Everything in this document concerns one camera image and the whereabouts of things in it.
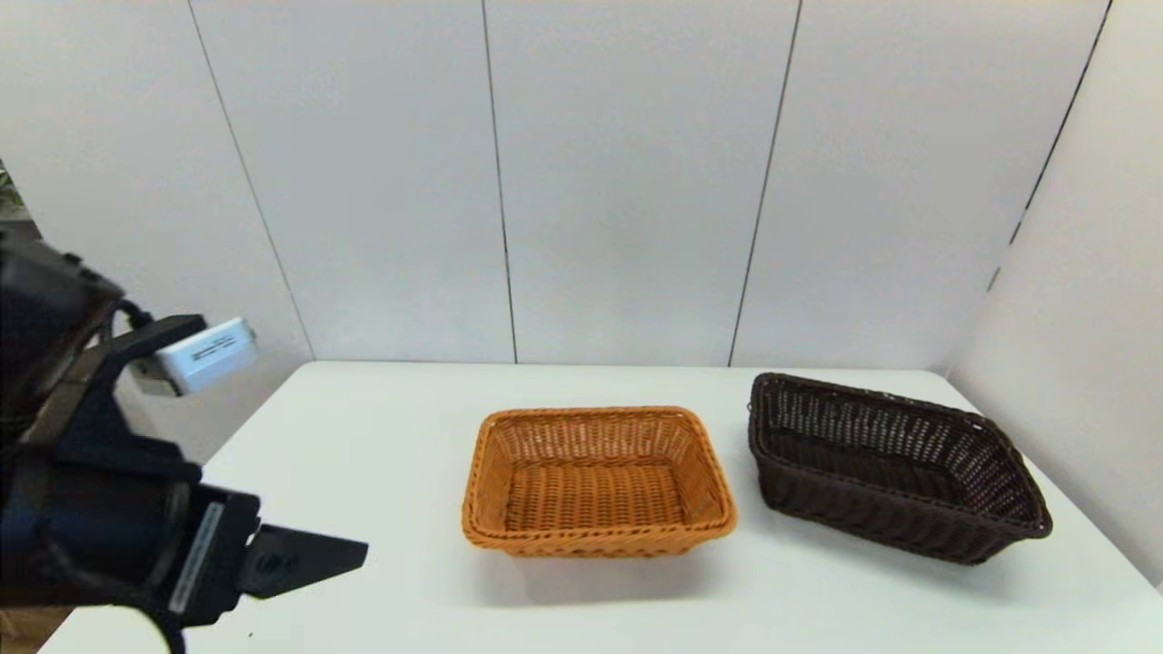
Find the wicker basket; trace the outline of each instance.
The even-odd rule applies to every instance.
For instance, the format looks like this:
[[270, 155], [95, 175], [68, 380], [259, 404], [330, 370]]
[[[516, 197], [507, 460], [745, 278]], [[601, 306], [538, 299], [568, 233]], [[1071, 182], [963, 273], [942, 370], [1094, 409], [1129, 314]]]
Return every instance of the wicker basket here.
[[494, 413], [462, 512], [470, 541], [515, 556], [683, 554], [735, 520], [702, 422], [677, 406]]
[[1021, 454], [980, 415], [765, 374], [749, 432], [768, 506], [890, 547], [973, 566], [1053, 527]]

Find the white backdrop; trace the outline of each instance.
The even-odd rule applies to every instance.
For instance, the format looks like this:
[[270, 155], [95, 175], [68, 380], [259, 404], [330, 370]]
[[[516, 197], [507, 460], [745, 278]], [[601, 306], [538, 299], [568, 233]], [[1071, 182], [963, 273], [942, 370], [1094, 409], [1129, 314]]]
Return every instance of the white backdrop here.
[[143, 305], [257, 328], [145, 405], [198, 458], [312, 357], [943, 374], [1106, 5], [6, 0], [0, 154]]

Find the white table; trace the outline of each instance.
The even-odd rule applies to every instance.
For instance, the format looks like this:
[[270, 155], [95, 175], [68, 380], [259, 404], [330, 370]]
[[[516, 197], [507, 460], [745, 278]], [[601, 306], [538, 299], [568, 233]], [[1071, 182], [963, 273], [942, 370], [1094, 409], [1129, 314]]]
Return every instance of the white table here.
[[[214, 457], [264, 520], [371, 542], [363, 569], [187, 631], [241, 652], [1163, 652], [1163, 597], [1034, 469], [1054, 516], [977, 568], [768, 510], [747, 447], [758, 370], [313, 363]], [[971, 410], [920, 371], [798, 374]], [[735, 532], [679, 557], [518, 560], [461, 533], [480, 420], [508, 407], [677, 404], [698, 413], [739, 504]], [[157, 653], [124, 609], [84, 609], [44, 654]]]

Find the dark brown basket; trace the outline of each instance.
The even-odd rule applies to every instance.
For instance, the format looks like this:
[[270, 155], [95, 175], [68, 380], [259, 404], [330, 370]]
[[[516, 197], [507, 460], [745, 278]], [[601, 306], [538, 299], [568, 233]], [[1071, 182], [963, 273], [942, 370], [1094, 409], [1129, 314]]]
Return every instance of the dark brown basket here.
[[751, 386], [768, 506], [922, 556], [976, 566], [1053, 521], [991, 420], [789, 375]]

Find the orange wicker basket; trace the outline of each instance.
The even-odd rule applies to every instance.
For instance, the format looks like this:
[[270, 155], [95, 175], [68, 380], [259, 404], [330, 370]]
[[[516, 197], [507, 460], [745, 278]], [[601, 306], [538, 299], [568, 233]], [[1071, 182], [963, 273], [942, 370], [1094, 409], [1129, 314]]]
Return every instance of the orange wicker basket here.
[[462, 511], [470, 541], [514, 556], [683, 554], [735, 521], [702, 422], [677, 406], [493, 413]]

